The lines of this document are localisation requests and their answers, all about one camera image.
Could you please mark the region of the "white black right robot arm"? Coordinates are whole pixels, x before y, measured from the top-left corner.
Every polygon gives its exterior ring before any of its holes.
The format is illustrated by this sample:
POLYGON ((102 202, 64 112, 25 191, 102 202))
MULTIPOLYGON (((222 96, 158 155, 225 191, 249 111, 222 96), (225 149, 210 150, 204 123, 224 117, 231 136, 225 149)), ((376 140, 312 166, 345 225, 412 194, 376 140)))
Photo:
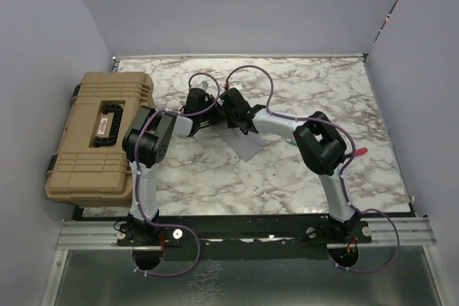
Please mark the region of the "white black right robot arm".
POLYGON ((296 142, 306 167, 318 175, 328 202, 332 222, 329 233, 337 242, 346 242, 356 231, 359 215, 346 200, 339 172, 346 160, 346 143, 325 113, 316 111, 301 120, 292 115, 274 115, 264 105, 250 106, 236 88, 221 95, 229 128, 243 133, 277 135, 296 142))

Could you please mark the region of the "grey paper envelope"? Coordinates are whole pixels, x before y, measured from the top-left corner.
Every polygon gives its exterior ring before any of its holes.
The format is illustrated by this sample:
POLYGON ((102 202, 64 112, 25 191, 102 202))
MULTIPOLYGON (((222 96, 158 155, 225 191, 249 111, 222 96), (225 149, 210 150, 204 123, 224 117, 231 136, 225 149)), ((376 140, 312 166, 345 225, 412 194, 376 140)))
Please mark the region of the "grey paper envelope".
POLYGON ((249 132, 245 135, 239 128, 216 125, 212 129, 245 162, 268 144, 258 134, 249 132))

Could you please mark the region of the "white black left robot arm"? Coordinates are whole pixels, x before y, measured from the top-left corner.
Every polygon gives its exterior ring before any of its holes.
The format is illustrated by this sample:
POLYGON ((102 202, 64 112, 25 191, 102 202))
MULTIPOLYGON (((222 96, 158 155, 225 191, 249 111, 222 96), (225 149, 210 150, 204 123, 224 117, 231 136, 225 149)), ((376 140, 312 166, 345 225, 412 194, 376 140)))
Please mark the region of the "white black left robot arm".
POLYGON ((133 181, 130 217, 139 221, 133 235, 140 243, 152 244, 158 238, 156 198, 159 164, 166 157, 171 138, 192 137, 199 130, 224 119, 224 111, 206 87, 189 89, 179 113, 142 106, 126 132, 122 147, 130 163, 133 181))

